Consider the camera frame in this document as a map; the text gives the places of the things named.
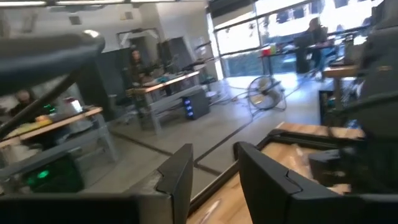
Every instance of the glass wall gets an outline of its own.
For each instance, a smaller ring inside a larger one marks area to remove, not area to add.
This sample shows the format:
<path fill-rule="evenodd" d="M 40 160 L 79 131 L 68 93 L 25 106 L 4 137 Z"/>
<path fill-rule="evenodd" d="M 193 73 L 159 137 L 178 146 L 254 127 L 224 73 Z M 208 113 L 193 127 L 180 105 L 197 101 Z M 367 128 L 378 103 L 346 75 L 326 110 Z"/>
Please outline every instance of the glass wall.
<path fill-rule="evenodd" d="M 237 20 L 244 21 L 243 23 L 238 22 L 234 26 L 228 21 L 218 26 L 215 34 L 224 76 L 267 75 L 268 60 L 271 60 L 274 74 L 294 73 L 294 54 L 264 58 L 262 61 L 259 58 L 261 49 L 269 44 L 281 43 L 284 47 L 289 47 L 295 37 L 308 29 L 310 20 L 315 17 L 320 18 L 328 33 L 370 25 L 371 0 L 314 0 L 300 4 L 301 2 L 303 0 L 258 0 L 253 7 L 253 13 L 247 13 Z"/>

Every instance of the gray floor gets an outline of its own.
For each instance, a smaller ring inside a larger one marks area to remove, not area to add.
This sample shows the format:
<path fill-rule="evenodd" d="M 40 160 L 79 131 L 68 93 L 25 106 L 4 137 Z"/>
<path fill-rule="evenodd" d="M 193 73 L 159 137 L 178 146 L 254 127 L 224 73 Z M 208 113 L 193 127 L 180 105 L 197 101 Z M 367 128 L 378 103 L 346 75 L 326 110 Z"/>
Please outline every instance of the gray floor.
<path fill-rule="evenodd" d="M 296 82 L 295 75 L 284 76 L 280 79 L 287 89 L 286 93 L 292 93 L 287 97 L 287 109 L 283 112 L 277 110 L 262 112 L 252 120 L 246 101 L 238 100 L 226 105 L 214 105 L 211 107 L 210 114 L 196 121 L 187 121 L 179 117 L 167 122 L 162 126 L 163 132 L 160 136 L 156 136 L 153 131 L 140 130 L 134 122 L 130 125 L 115 125 L 110 127 L 110 130 L 171 153 L 186 143 L 192 143 L 196 159 L 214 148 L 232 132 L 246 125 L 199 161 L 201 165 L 223 172 L 233 163 L 231 146 L 234 142 L 247 141 L 257 144 L 270 130 L 283 121 L 319 123 L 318 89 L 325 84 L 307 81 L 297 88 L 299 82 Z M 234 95 L 242 90 L 231 89 L 230 91 Z M 104 155 L 98 155 L 82 166 L 86 180 L 85 192 L 122 192 L 168 158 L 151 149 L 134 144 L 132 141 L 118 137 L 114 137 L 114 141 L 121 153 L 119 162 L 114 164 L 109 162 Z M 215 178 L 215 175 L 195 169 L 192 197 Z"/>

